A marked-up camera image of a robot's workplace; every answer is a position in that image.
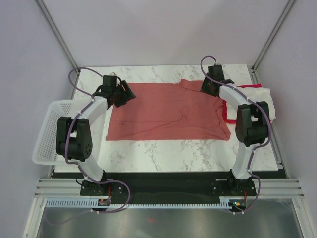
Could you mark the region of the pink t shirt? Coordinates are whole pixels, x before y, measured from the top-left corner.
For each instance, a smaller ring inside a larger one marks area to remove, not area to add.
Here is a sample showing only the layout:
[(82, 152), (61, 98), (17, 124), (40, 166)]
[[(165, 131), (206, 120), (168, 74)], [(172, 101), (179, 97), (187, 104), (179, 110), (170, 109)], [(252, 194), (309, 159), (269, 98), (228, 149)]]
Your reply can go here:
[(201, 81), (129, 83), (135, 99), (111, 113), (108, 141), (223, 140), (223, 100), (200, 91)]

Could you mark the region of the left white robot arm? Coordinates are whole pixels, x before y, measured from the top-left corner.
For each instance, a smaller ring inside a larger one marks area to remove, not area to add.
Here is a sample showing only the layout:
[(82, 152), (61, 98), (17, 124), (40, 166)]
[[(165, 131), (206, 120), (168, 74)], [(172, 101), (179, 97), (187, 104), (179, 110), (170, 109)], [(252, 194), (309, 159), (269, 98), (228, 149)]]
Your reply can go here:
[(92, 190), (103, 195), (109, 184), (103, 180), (104, 170), (93, 156), (92, 124), (111, 106), (120, 107), (136, 96), (125, 80), (117, 75), (104, 75), (102, 84), (92, 94), (89, 102), (73, 117), (60, 117), (57, 121), (56, 152), (64, 157), (66, 164), (75, 165), (92, 182)]

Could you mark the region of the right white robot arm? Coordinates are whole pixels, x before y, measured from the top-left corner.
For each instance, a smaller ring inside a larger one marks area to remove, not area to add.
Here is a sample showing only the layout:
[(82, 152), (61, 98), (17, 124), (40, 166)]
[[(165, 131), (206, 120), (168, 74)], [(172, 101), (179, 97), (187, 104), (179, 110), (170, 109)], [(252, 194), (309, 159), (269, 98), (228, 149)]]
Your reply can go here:
[(237, 113), (235, 133), (239, 148), (231, 169), (235, 178), (229, 180), (226, 187), (230, 194), (238, 195), (245, 189), (242, 180), (252, 176), (255, 151), (270, 141), (269, 106), (265, 101), (251, 100), (232, 80), (226, 80), (221, 65), (209, 66), (208, 72), (203, 71), (203, 74), (201, 92), (221, 98)]

